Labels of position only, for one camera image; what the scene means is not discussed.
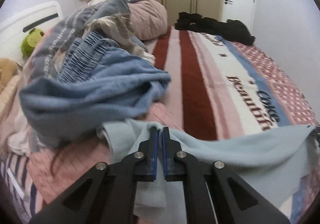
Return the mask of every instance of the light blue garment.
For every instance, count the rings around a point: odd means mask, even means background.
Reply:
[[[20,91],[20,104],[39,139],[56,148],[105,121],[145,114],[169,82],[168,73],[91,32],[75,40],[56,79]]]
[[[148,129],[152,126],[162,129],[159,123],[126,120],[103,123],[97,133],[100,138],[107,139],[112,161],[116,163],[136,152],[140,142],[149,139]],[[315,140],[308,136],[314,128],[292,125],[221,141],[202,141],[173,129],[170,129],[170,136],[180,142],[183,151],[200,161],[224,161],[279,207],[298,190],[300,179],[317,165]],[[155,182],[138,183],[134,213],[154,224],[185,224],[182,183],[165,182],[159,160],[158,168]]]

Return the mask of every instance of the striped blanket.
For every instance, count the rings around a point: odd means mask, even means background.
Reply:
[[[229,139],[279,126],[317,124],[302,93],[254,46],[171,27],[164,36],[145,44],[156,56],[155,66],[172,77],[161,102],[175,119],[175,126],[198,139]],[[39,193],[39,183],[33,183],[26,170],[28,160],[10,154],[2,158],[0,166],[14,197],[33,215],[42,208],[45,194]],[[41,161],[45,168],[41,157],[36,164]],[[15,190],[8,168],[25,190],[25,199]],[[304,177],[300,189],[281,207],[292,224],[310,207],[319,190],[320,168]]]

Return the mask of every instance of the black door handle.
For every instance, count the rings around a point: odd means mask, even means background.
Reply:
[[[228,4],[228,2],[230,2],[230,3],[233,3],[233,1],[231,1],[231,0],[224,0],[225,2],[225,4]]]

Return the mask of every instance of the green plush toy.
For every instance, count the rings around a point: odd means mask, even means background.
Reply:
[[[31,55],[43,36],[44,32],[41,29],[34,28],[29,32],[21,44],[21,52],[24,58]]]

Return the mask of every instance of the red stripe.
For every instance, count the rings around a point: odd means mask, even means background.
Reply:
[[[217,140],[211,103],[188,31],[180,31],[183,125],[189,135]]]
[[[156,57],[155,67],[160,70],[164,70],[165,61],[167,60],[171,28],[172,27],[169,26],[167,33],[159,37],[156,47],[152,53]]]

